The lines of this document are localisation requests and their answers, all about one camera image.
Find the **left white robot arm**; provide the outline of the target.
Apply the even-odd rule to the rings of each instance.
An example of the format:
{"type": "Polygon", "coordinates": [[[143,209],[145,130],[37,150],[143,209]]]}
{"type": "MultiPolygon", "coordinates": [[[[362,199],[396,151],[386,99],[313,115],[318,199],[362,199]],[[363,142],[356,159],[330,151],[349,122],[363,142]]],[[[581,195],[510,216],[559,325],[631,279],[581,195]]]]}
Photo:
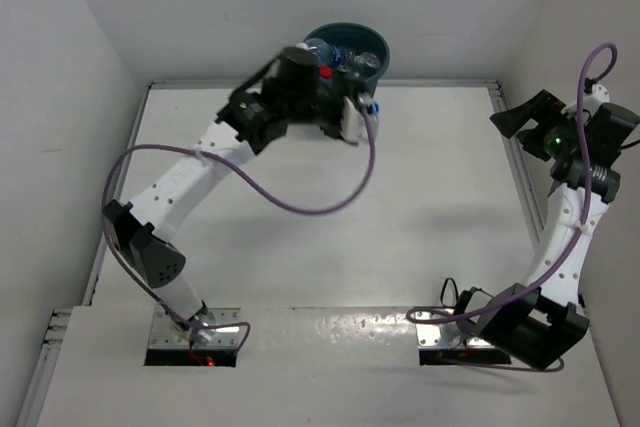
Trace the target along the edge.
{"type": "Polygon", "coordinates": [[[231,91],[193,147],[139,144],[129,148],[130,153],[172,152],[180,159],[126,202],[103,195],[107,246],[179,330],[212,331],[216,326],[205,318],[206,304],[183,273],[186,258],[173,244],[187,217],[230,173],[269,202],[298,215],[324,216],[342,210],[362,193],[372,176],[378,114],[378,103],[365,80],[336,73],[326,85],[310,49],[304,44],[287,46],[231,91]],[[350,145],[367,143],[367,169],[346,199],[329,207],[296,207],[276,198],[243,171],[243,164],[284,137],[292,124],[315,124],[329,138],[350,145]]]}

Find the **crushed clear bottle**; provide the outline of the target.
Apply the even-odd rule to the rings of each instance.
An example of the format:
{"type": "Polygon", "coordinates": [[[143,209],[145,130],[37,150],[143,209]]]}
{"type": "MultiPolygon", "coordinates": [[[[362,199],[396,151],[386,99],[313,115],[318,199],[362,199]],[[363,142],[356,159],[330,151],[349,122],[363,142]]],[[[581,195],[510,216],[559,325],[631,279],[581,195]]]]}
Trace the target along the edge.
{"type": "Polygon", "coordinates": [[[376,100],[366,106],[366,115],[363,117],[363,132],[367,140],[376,140],[379,130],[380,105],[376,100]]]}

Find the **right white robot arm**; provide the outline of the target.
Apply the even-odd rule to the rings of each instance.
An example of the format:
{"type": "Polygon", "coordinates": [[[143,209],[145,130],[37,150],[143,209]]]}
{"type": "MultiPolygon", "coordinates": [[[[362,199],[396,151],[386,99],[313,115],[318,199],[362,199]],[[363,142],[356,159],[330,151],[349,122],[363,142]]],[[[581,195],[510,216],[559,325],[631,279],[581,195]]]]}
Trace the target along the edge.
{"type": "Polygon", "coordinates": [[[489,298],[488,312],[459,320],[477,337],[531,368],[543,370],[579,343],[589,329],[578,311],[579,280],[595,229],[619,190],[612,166],[639,124],[594,84],[583,100],[565,105],[546,90],[490,118],[524,151],[552,161],[553,185],[539,243],[523,282],[489,298]]]}

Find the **red cap bottle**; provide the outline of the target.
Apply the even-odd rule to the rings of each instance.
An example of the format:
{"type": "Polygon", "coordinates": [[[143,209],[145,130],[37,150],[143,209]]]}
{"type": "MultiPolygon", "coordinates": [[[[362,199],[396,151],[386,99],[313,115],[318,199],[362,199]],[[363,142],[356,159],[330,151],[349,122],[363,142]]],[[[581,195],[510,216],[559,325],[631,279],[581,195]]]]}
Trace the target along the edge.
{"type": "Polygon", "coordinates": [[[331,79],[333,76],[333,69],[328,65],[321,65],[319,67],[319,75],[323,79],[331,79]]]}

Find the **tall water bottle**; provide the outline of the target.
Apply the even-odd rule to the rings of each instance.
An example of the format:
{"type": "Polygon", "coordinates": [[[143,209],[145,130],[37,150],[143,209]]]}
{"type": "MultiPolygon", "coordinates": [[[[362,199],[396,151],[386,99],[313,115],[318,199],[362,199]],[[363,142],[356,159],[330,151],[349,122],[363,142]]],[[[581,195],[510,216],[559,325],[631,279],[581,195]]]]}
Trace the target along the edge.
{"type": "Polygon", "coordinates": [[[321,65],[342,71],[349,70],[357,56],[353,49],[334,45],[320,38],[306,39],[299,42],[297,47],[313,53],[321,65]]]}

